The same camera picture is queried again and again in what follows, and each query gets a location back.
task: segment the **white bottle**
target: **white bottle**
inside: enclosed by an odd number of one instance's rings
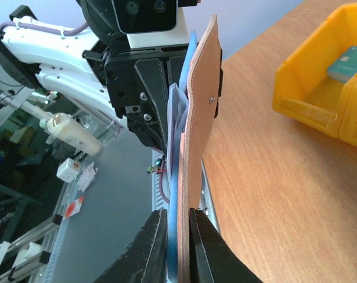
[[[57,113],[47,122],[52,136],[89,155],[97,154],[102,144],[68,114]]]

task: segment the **white box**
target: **white box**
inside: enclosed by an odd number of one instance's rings
[[[71,158],[67,158],[58,167],[58,172],[56,173],[56,176],[67,183],[71,183],[80,172],[81,164]]]

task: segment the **camera lens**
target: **camera lens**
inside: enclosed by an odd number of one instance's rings
[[[164,13],[166,10],[166,3],[163,0],[157,0],[155,1],[153,8],[156,11],[156,13]]]
[[[139,12],[139,4],[135,1],[129,1],[126,4],[126,10],[129,15],[134,16]]]

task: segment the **white wall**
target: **white wall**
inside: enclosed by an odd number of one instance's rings
[[[296,7],[303,0],[202,0],[186,8],[190,30],[200,37],[211,14],[218,14],[220,39],[227,58]],[[28,5],[39,20],[76,27],[84,21],[75,0],[5,0],[0,4],[0,23],[19,5]]]

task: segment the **green object in bin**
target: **green object in bin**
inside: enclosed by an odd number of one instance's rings
[[[327,75],[346,83],[357,73],[357,46],[351,46],[327,69]]]

